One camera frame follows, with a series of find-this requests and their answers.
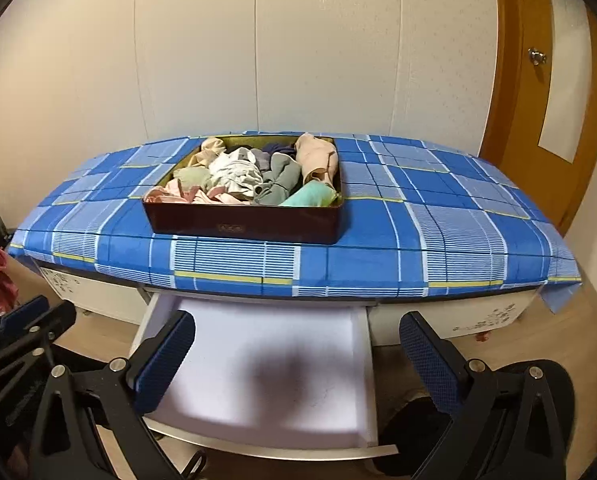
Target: blue plaid tablecloth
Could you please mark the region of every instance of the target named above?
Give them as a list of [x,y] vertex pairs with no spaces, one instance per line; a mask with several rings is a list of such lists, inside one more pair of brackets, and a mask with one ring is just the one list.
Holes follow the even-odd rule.
[[181,137],[86,161],[21,223],[10,254],[159,287],[262,296],[447,296],[580,282],[554,226],[486,161],[421,140],[322,135],[335,138],[348,223],[334,245],[155,234],[140,199],[204,139]]

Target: white drawer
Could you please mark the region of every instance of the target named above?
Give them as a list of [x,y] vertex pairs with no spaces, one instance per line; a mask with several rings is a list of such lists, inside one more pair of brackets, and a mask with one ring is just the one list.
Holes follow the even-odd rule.
[[285,460],[353,460],[377,446],[367,313],[346,303],[155,294],[132,351],[173,310],[196,337],[147,425],[200,446]]

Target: silver screw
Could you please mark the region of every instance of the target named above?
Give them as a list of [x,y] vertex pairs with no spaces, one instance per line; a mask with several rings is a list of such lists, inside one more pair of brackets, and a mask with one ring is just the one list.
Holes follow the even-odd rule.
[[530,375],[535,379],[540,379],[543,377],[543,370],[541,370],[538,366],[531,366]]
[[52,368],[52,377],[60,377],[65,373],[65,367],[63,365],[56,365]]
[[112,370],[112,372],[120,372],[123,370],[123,368],[125,368],[125,364],[125,359],[117,357],[110,362],[110,370]]
[[480,359],[472,359],[467,365],[473,372],[480,373],[485,371],[485,363],[483,363]]

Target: doorknob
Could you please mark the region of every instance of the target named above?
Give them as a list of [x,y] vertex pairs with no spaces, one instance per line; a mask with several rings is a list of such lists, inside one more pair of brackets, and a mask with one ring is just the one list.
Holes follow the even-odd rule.
[[547,54],[543,54],[535,48],[530,47],[528,49],[528,56],[530,56],[530,61],[534,66],[545,65],[547,63]]

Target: storage box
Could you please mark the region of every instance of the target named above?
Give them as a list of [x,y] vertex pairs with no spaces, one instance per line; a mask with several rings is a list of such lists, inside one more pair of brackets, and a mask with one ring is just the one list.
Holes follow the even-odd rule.
[[[269,142],[293,144],[299,136],[219,136],[226,147],[247,144],[262,148]],[[333,139],[320,137],[327,142]],[[172,171],[187,166],[196,148],[179,162]],[[168,174],[158,183],[172,178]],[[149,203],[143,206],[155,233],[173,235],[248,238],[272,242],[333,244],[341,235],[341,178],[334,179],[339,196],[329,207],[281,207],[270,205],[211,205],[180,203]]]

